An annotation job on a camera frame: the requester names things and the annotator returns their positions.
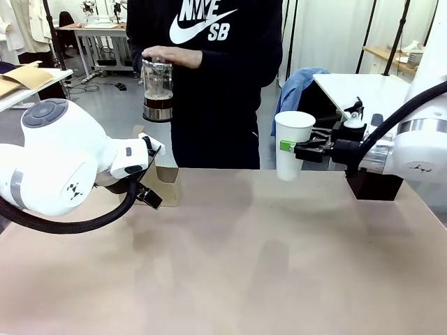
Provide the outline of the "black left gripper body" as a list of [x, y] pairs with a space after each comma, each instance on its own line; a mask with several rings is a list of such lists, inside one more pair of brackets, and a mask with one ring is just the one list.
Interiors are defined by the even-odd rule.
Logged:
[[139, 181], [137, 177], [128, 176], [123, 179], [118, 179], [115, 183], [104, 186], [104, 188], [116, 195], [130, 193], [132, 196], [136, 196], [139, 189], [138, 184]]

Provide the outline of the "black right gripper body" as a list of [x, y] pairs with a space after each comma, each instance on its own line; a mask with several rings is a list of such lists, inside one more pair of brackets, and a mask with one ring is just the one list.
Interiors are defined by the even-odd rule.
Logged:
[[330, 157], [333, 162], [349, 164], [357, 155], [364, 138], [364, 127], [349, 128], [338, 121], [332, 128]]

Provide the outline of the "person's left hand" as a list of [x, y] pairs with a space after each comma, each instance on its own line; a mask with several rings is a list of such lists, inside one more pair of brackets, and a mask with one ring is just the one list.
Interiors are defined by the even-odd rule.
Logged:
[[178, 66], [197, 69], [202, 63], [203, 53], [201, 50], [189, 50], [180, 47], [166, 47], [157, 45], [144, 49], [142, 51], [142, 57], [158, 57]]

